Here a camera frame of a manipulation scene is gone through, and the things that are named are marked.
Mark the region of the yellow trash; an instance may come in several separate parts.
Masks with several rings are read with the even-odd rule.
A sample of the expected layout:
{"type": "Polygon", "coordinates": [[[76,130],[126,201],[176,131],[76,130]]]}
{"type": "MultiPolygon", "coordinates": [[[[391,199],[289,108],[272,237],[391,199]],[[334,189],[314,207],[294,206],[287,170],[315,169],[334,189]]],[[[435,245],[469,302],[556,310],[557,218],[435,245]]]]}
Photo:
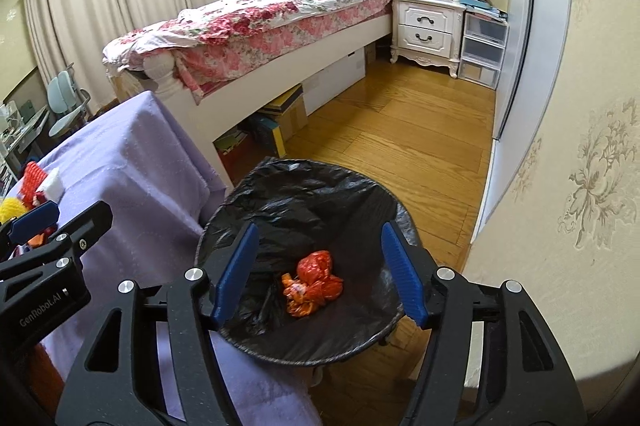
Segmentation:
{"type": "Polygon", "coordinates": [[[14,218],[20,218],[28,212],[28,208],[18,198],[5,198],[0,203],[0,224],[4,225],[14,218]]]}

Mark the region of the white tissue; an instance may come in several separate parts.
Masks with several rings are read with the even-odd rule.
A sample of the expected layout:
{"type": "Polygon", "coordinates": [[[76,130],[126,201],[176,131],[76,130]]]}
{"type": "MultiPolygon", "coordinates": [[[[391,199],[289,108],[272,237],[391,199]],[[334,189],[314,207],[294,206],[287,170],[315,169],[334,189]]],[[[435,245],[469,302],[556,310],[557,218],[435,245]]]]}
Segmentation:
{"type": "Polygon", "coordinates": [[[64,183],[58,167],[51,169],[47,177],[36,189],[35,197],[38,201],[52,201],[58,203],[65,193],[64,183]]]}

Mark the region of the red wrapper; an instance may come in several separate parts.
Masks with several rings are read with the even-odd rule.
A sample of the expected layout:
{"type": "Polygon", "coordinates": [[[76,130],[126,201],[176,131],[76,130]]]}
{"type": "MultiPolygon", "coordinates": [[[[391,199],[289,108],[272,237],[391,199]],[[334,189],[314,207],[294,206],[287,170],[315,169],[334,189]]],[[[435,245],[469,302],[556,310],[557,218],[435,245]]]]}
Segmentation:
{"type": "Polygon", "coordinates": [[[289,273],[281,277],[286,312],[291,317],[310,316],[341,296],[343,280],[335,276],[332,269],[330,252],[318,251],[298,262],[295,278],[289,273]]]}

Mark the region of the red foam net sleeve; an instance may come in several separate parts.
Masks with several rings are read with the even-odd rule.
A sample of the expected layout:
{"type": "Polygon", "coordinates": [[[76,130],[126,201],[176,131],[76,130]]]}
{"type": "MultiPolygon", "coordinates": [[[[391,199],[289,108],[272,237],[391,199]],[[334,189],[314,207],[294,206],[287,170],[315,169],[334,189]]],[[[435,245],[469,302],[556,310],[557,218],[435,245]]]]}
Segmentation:
{"type": "Polygon", "coordinates": [[[36,193],[47,176],[47,172],[36,162],[27,163],[20,188],[20,200],[28,209],[33,209],[38,204],[36,193]]]}

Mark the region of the black lined trash bin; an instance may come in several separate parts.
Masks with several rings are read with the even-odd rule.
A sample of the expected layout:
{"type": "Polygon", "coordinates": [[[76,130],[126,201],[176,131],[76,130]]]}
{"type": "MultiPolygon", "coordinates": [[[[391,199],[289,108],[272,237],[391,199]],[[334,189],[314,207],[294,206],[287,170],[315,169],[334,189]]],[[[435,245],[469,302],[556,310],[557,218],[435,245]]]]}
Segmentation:
{"type": "Polygon", "coordinates": [[[404,309],[382,249],[382,227],[398,224],[420,242],[405,205],[386,186],[335,164],[267,159],[216,210],[195,261],[255,224],[259,249],[234,316],[221,329],[232,346],[262,361],[315,366],[360,354],[394,331],[404,309]],[[343,292],[308,317],[285,310],[281,277],[310,253],[327,251],[343,292]]]}

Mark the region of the white study desk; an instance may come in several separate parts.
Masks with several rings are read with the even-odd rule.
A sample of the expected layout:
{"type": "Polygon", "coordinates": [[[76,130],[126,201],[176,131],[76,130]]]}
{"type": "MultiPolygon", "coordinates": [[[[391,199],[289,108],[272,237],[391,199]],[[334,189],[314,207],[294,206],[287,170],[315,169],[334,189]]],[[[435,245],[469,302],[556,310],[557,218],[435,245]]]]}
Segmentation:
{"type": "Polygon", "coordinates": [[[48,123],[50,109],[42,107],[17,131],[11,131],[7,139],[1,139],[1,161],[14,179],[17,179],[21,166],[17,156],[35,142],[48,123]]]}

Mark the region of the purple tablecloth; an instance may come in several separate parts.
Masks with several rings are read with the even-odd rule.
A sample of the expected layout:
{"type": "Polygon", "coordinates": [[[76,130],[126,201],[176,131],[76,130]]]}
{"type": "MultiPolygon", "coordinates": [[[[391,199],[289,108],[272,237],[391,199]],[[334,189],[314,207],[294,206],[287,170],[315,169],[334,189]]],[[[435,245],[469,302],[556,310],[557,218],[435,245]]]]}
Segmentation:
{"type": "MultiPolygon", "coordinates": [[[[201,221],[224,185],[152,94],[88,124],[44,158],[65,187],[58,222],[10,258],[45,245],[97,201],[112,227],[78,261],[91,299],[23,352],[1,354],[6,425],[187,425],[172,366],[164,287],[196,267],[201,221]]],[[[304,383],[209,333],[242,424],[315,425],[304,383]]]]}

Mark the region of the light blue desk chair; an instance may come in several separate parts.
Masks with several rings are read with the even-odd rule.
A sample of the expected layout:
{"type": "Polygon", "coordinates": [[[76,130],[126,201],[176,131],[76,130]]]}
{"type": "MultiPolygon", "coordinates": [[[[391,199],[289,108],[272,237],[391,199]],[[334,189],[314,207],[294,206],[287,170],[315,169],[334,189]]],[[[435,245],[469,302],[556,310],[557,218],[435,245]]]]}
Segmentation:
{"type": "Polygon", "coordinates": [[[55,115],[49,137],[62,139],[83,127],[89,116],[90,100],[87,90],[80,88],[75,81],[73,64],[58,72],[47,85],[48,105],[55,115]]]}

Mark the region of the cardboard box under bed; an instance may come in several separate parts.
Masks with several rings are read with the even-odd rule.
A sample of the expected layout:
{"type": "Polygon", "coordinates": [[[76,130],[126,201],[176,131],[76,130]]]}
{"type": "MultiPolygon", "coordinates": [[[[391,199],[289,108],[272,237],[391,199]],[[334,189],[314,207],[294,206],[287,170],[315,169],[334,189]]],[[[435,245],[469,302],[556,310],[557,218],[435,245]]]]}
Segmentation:
{"type": "Polygon", "coordinates": [[[276,122],[283,140],[289,141],[308,124],[303,86],[292,87],[263,106],[258,113],[276,122]]]}

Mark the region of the white under-bed storage box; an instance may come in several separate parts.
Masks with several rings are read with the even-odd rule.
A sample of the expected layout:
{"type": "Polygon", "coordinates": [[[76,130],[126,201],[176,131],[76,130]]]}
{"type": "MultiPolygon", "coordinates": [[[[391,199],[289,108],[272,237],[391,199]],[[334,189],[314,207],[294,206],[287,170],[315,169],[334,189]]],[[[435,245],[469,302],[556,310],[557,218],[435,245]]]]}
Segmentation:
{"type": "Polygon", "coordinates": [[[303,80],[306,114],[311,115],[366,76],[366,54],[359,48],[303,80]]]}

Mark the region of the clear plastic drawer unit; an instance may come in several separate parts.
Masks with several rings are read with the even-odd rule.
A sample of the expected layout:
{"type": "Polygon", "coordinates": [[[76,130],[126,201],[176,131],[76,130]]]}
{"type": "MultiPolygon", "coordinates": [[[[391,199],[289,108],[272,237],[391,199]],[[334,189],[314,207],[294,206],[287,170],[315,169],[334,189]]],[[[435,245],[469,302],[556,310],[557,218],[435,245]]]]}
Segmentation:
{"type": "Polygon", "coordinates": [[[506,54],[509,25],[502,17],[479,8],[464,13],[458,76],[495,90],[506,54]]]}

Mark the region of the white nightstand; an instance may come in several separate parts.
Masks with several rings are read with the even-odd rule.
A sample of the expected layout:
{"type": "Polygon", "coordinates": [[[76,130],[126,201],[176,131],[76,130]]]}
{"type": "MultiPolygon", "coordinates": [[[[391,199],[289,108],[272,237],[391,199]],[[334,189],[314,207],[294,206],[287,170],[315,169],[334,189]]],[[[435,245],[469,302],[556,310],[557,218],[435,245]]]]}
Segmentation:
{"type": "Polygon", "coordinates": [[[465,7],[450,0],[392,0],[390,62],[404,57],[421,67],[447,68],[457,79],[465,7]]]}

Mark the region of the pink floral quilt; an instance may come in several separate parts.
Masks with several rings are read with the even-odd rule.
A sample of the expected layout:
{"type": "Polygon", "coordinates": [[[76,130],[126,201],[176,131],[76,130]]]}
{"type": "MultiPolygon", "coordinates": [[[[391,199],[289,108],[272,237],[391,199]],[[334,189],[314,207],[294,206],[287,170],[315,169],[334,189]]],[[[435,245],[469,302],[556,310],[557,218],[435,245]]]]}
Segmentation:
{"type": "Polygon", "coordinates": [[[114,78],[163,52],[195,101],[283,55],[384,15],[390,0],[218,0],[115,38],[102,62],[114,78]]]}

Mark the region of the white sliding wardrobe door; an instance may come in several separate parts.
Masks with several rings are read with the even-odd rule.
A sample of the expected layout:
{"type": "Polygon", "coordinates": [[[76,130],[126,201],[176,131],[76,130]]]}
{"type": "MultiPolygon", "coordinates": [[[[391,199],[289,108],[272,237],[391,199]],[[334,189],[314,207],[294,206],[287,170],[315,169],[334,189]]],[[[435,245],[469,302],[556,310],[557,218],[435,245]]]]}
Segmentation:
{"type": "Polygon", "coordinates": [[[477,238],[527,163],[558,76],[572,0],[509,0],[509,35],[496,90],[491,156],[477,238]]]}

